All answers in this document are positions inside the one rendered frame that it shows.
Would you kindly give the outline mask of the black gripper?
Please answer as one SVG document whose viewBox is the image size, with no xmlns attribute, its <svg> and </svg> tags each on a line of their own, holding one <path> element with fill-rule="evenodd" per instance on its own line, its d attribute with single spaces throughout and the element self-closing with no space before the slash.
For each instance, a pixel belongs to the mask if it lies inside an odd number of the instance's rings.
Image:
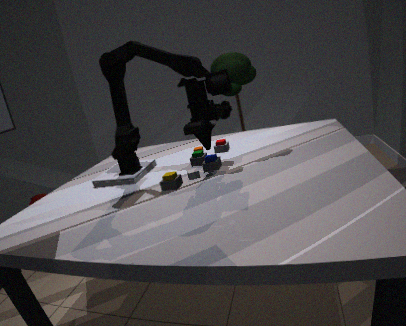
<svg viewBox="0 0 406 326">
<path fill-rule="evenodd" d="M 192 118 L 191 122 L 187 123 L 183 130 L 185 135 L 194 134 L 206 150 L 211 149 L 211 133 L 216 123 L 211 124 L 210 120 L 219 120 L 219 117 L 211 116 L 205 118 L 205 106 L 208 98 L 188 101 L 187 109 L 190 109 Z"/>
</svg>

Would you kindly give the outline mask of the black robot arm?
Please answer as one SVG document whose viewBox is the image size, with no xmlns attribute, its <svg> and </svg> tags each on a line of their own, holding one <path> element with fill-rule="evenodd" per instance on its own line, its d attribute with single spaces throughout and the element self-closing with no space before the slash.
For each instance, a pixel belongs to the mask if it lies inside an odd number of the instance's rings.
<svg viewBox="0 0 406 326">
<path fill-rule="evenodd" d="M 205 77 L 206 80 L 201 81 L 197 81 L 196 78 L 181 79 L 178 87 L 185 87 L 188 101 L 206 98 L 206 89 L 212 96 L 232 91 L 231 81 L 226 69 L 215 73 L 208 72 L 202 66 L 201 61 L 194 56 L 172 54 L 136 41 L 128 41 L 121 47 L 110 51 L 110 53 L 103 53 L 99 58 L 99 65 L 105 79 L 109 82 L 110 94 L 113 101 L 112 106 L 117 122 L 115 147 L 112 157 L 118 161 L 121 171 L 119 176 L 133 175 L 143 168 L 140 165 L 136 152 L 134 152 L 137 150 L 141 136 L 138 127 L 134 128 L 131 122 L 123 82 L 126 73 L 126 63 L 135 56 L 168 66 L 185 77 Z M 211 116 L 220 117 L 221 119 L 230 117 L 232 106 L 230 106 L 229 101 L 223 101 L 221 105 L 214 104 L 213 100 L 210 101 L 211 103 L 209 104 L 209 101 L 207 101 L 207 106 L 205 106 L 206 119 L 207 117 L 211 118 Z"/>
</svg>

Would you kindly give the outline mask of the yellow button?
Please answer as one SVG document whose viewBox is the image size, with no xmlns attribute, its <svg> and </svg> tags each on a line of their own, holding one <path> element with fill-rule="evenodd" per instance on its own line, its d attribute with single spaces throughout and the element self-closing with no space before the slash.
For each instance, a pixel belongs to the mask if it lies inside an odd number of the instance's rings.
<svg viewBox="0 0 406 326">
<path fill-rule="evenodd" d="M 177 172 L 166 172 L 162 176 L 162 180 L 159 182 L 161 191 L 177 190 L 183 183 L 181 174 Z"/>
</svg>

